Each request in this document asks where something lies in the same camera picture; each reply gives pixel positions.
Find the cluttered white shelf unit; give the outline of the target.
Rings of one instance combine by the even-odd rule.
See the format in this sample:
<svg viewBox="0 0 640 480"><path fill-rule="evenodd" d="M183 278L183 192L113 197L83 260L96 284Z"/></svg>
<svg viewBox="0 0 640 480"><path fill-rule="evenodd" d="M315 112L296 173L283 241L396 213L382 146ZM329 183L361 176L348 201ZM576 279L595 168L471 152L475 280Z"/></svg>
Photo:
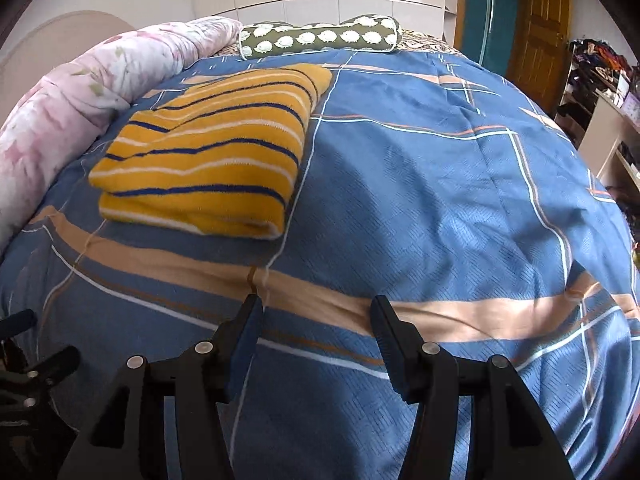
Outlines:
<svg viewBox="0 0 640 480"><path fill-rule="evenodd" d="M554 120L605 191L622 206L639 205L639 102L628 63L606 42L568 45L570 67Z"/></svg>

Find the beige round headboard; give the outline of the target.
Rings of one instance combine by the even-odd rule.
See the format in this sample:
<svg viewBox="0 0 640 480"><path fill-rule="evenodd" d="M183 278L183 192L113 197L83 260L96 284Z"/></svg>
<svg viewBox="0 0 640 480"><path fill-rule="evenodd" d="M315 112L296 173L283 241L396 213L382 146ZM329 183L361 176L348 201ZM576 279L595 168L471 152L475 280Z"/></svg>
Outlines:
<svg viewBox="0 0 640 480"><path fill-rule="evenodd" d="M113 14L89 10L66 13L38 26L1 62L1 122L50 70L111 36L133 29Z"/></svg>

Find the yellow striped knit sweater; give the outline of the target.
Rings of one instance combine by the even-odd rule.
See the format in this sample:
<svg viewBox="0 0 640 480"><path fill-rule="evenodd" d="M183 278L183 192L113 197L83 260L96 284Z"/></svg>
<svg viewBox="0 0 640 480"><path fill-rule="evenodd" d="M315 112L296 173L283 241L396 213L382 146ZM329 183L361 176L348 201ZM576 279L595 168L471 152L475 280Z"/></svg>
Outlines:
<svg viewBox="0 0 640 480"><path fill-rule="evenodd" d="M258 68L186 90L122 126L89 174L103 218L198 235L275 240L332 74Z"/></svg>

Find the pink floral rolled quilt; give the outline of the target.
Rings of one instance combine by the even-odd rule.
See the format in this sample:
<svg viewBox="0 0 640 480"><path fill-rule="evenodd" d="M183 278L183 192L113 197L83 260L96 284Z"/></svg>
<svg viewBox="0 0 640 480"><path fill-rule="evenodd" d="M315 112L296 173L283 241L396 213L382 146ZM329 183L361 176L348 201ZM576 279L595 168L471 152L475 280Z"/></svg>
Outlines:
<svg viewBox="0 0 640 480"><path fill-rule="evenodd" d="M225 16L168 22L102 41L50 70L1 127L1 241L32 218L58 173L145 92L236 39Z"/></svg>

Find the green white-dotted pillow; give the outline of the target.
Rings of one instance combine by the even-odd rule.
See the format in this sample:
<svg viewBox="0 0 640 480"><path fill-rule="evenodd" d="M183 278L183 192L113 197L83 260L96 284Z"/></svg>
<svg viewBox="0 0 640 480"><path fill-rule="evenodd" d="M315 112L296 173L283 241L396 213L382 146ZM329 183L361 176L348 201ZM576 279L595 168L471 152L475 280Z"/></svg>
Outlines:
<svg viewBox="0 0 640 480"><path fill-rule="evenodd" d="M347 21L292 25L262 22L245 25L239 32L238 51L243 60L270 55L326 50L393 52L402 38L396 18L384 14L361 14Z"/></svg>

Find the brown wooden door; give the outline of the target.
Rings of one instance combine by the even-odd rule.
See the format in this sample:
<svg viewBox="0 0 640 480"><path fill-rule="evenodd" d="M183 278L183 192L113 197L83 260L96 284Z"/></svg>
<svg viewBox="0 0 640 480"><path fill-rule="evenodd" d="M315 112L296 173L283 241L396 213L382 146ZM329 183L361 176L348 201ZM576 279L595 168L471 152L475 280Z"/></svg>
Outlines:
<svg viewBox="0 0 640 480"><path fill-rule="evenodd" d="M506 78L549 116L561 101L570 65L572 0L518 0Z"/></svg>

